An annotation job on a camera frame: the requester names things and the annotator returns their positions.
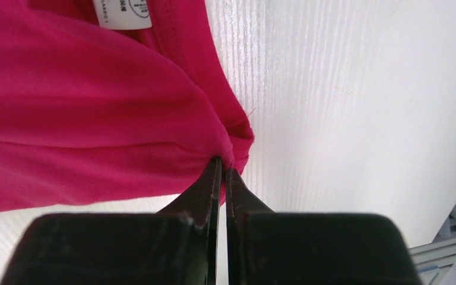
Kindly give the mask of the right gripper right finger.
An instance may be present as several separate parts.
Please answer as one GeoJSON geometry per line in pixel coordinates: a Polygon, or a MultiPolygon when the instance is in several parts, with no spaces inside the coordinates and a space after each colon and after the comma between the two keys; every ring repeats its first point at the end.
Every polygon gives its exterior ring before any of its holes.
{"type": "Polygon", "coordinates": [[[230,284],[420,284],[400,231],[362,213],[279,213],[226,172],[230,284]]]}

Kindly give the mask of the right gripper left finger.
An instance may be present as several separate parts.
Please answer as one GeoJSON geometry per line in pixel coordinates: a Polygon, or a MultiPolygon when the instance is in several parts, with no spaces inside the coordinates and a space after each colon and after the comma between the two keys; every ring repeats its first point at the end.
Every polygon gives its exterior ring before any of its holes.
{"type": "Polygon", "coordinates": [[[222,162],[157,213],[36,218],[2,284],[214,284],[222,162]]]}

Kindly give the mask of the magenta t-shirt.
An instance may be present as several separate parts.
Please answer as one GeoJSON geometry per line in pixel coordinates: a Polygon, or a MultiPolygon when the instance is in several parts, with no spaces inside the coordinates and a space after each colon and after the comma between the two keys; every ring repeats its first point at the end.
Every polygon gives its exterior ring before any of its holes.
{"type": "Polygon", "coordinates": [[[254,134],[204,1],[0,1],[0,212],[179,194],[254,134]]]}

